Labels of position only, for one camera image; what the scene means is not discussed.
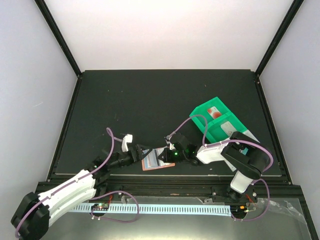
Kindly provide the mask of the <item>pink leather card holder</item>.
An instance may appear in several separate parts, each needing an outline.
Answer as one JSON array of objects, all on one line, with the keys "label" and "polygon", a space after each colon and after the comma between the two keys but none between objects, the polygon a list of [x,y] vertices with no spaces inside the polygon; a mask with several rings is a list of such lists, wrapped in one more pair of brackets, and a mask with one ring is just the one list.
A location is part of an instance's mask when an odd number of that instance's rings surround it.
[{"label": "pink leather card holder", "polygon": [[159,150],[161,150],[161,149],[165,149],[165,147],[154,149],[154,152],[155,152],[155,161],[154,162],[141,161],[143,171],[151,171],[151,170],[157,170],[157,169],[163,169],[163,168],[170,168],[170,167],[174,167],[176,165],[175,163],[166,163],[166,162],[162,162],[161,160],[158,160]]}]

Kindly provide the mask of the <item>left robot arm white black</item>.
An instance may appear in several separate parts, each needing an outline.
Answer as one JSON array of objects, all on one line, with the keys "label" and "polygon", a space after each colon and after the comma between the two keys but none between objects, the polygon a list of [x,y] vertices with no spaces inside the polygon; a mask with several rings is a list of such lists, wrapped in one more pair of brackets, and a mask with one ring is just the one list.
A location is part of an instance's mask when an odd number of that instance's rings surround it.
[{"label": "left robot arm white black", "polygon": [[111,171],[140,162],[152,151],[151,147],[137,144],[125,152],[111,152],[106,159],[95,158],[75,176],[48,191],[28,193],[10,221],[15,237],[41,239],[56,220],[77,205],[103,199],[108,192],[107,178]]}]

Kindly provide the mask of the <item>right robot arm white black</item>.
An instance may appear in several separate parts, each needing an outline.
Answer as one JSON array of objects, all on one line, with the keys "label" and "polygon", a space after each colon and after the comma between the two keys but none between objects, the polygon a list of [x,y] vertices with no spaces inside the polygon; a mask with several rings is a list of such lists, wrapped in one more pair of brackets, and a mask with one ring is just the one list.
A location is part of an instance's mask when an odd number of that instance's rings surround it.
[{"label": "right robot arm white black", "polygon": [[184,135],[175,133],[156,159],[194,166],[219,161],[229,164],[235,174],[230,185],[219,195],[234,203],[241,201],[247,188],[254,185],[274,162],[272,154],[261,143],[239,131],[223,141],[203,145],[195,145]]}]

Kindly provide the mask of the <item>red circle card in bin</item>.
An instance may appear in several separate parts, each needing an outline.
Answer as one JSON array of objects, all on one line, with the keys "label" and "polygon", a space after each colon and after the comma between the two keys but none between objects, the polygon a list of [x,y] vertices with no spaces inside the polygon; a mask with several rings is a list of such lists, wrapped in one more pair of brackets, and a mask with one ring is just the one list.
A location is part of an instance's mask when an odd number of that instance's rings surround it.
[{"label": "red circle card in bin", "polygon": [[222,116],[222,113],[215,107],[212,106],[207,109],[207,113],[215,120]]}]

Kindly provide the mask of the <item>white VIP card in bin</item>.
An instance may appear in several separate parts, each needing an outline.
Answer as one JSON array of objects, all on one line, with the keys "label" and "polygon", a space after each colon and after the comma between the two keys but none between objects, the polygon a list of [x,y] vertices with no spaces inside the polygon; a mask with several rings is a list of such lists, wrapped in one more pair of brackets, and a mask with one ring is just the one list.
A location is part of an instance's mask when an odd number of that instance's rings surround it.
[{"label": "white VIP card in bin", "polygon": [[229,121],[221,124],[220,127],[228,137],[230,137],[234,132],[237,131],[237,129]]}]

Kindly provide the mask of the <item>teal cards in clear bin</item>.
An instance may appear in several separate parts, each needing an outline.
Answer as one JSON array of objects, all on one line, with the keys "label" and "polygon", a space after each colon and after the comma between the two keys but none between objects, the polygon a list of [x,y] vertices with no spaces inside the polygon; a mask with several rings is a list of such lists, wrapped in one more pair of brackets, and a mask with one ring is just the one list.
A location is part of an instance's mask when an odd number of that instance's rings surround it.
[{"label": "teal cards in clear bin", "polygon": [[241,153],[244,154],[244,155],[246,155],[248,151],[249,151],[249,149],[248,149],[248,148],[245,148]]}]

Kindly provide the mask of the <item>green bin far compartment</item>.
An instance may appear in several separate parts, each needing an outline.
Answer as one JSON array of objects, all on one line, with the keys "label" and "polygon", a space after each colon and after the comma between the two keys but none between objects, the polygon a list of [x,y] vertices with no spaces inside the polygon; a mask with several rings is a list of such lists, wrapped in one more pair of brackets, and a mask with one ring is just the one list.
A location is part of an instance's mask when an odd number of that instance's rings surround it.
[{"label": "green bin far compartment", "polygon": [[202,115],[209,124],[215,120],[221,120],[222,116],[230,112],[231,110],[216,96],[195,107],[189,116]]}]

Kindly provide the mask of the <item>left controller board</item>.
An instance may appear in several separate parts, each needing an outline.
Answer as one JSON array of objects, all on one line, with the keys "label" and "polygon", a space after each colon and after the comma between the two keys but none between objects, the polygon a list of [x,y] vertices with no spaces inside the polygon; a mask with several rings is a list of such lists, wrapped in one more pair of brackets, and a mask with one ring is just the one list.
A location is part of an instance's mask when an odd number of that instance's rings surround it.
[{"label": "left controller board", "polygon": [[109,209],[108,203],[94,203],[91,206],[91,211],[107,211]]}]

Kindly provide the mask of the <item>controller board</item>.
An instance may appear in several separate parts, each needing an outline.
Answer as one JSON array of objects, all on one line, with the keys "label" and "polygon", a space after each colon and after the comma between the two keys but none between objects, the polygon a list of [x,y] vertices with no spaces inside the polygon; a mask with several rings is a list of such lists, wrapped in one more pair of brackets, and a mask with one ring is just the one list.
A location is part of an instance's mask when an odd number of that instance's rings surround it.
[{"label": "controller board", "polygon": [[248,213],[251,209],[247,205],[231,205],[230,211],[232,213]]},{"label": "controller board", "polygon": [[94,203],[91,206],[91,211],[107,211],[109,209],[108,203]]}]

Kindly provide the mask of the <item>right controller board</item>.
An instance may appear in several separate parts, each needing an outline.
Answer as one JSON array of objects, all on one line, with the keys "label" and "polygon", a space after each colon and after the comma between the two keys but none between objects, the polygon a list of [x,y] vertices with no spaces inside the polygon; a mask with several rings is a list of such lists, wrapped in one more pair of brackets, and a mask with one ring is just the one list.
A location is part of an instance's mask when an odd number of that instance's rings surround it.
[{"label": "right controller board", "polygon": [[248,213],[251,209],[247,205],[231,205],[230,211],[232,213]]}]

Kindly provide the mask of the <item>black aluminium rail front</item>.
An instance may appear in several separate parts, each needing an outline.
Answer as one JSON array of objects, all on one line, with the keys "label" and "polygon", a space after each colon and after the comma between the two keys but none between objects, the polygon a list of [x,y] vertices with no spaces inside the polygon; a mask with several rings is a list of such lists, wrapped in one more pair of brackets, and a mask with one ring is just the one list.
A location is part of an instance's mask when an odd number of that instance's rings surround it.
[{"label": "black aluminium rail front", "polygon": [[[180,196],[180,197],[208,197],[212,196],[214,190],[225,189],[230,186],[233,179],[231,176],[151,176],[151,175],[110,175],[106,181],[99,184],[95,197],[112,191],[125,191],[133,196]],[[56,177],[37,184],[36,194],[46,192],[59,184],[66,178]],[[283,177],[264,177],[267,182],[269,193],[272,198],[300,198],[303,195],[301,186],[294,185]],[[267,190],[262,182],[254,186],[257,196],[266,197]]]}]

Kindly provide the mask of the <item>left black frame post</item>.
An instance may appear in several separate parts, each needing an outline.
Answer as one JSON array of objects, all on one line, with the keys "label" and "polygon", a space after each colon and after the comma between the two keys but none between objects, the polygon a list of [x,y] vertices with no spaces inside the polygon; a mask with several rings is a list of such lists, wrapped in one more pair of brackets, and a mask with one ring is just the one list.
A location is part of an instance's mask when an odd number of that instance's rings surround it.
[{"label": "left black frame post", "polygon": [[80,70],[63,34],[61,33],[49,7],[45,0],[35,0],[34,1],[40,10],[44,20],[46,21],[48,27],[50,28],[52,34],[54,35],[59,47],[61,48],[64,56],[66,57],[69,65],[71,66],[75,75],[79,78],[82,75],[82,71]]}]

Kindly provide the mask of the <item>black frame post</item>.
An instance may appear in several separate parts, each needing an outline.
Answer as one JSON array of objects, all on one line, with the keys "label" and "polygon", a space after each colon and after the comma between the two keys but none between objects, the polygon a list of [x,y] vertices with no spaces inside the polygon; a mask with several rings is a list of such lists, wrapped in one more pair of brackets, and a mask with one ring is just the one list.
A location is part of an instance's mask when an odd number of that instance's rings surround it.
[{"label": "black frame post", "polygon": [[295,18],[303,3],[304,0],[292,1],[288,11],[286,12],[283,20],[281,21],[281,24],[279,25],[275,35],[273,36],[266,52],[264,53],[257,69],[255,70],[255,75],[257,77],[260,77],[262,75],[264,69],[266,68],[268,62],[273,56],[275,50],[277,49],[279,43],[281,42],[282,38],[284,37],[285,33],[287,32],[289,26],[291,25],[293,19]]},{"label": "black frame post", "polygon": [[44,20],[46,21],[48,27],[50,28],[52,34],[54,35],[59,47],[61,48],[64,56],[66,57],[69,65],[71,66],[75,75],[79,78],[82,75],[82,71],[80,70],[63,34],[61,33],[49,7],[45,0],[35,0],[34,1],[40,10]]}]

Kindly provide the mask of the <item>right black frame post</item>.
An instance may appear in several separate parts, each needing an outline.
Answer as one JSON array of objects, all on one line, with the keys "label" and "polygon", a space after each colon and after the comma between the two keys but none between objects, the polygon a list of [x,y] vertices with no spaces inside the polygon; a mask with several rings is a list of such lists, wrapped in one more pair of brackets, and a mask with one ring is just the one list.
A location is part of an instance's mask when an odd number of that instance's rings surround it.
[{"label": "right black frame post", "polygon": [[255,75],[257,77],[260,77],[262,75],[264,69],[266,68],[268,62],[273,56],[275,50],[277,49],[279,43],[281,42],[282,38],[284,37],[285,33],[287,32],[289,26],[291,25],[293,19],[295,18],[303,3],[304,0],[292,1],[288,11],[286,12],[283,20],[281,21],[281,24],[279,25],[275,35],[273,36],[266,52],[264,53],[257,69],[255,70]]}]

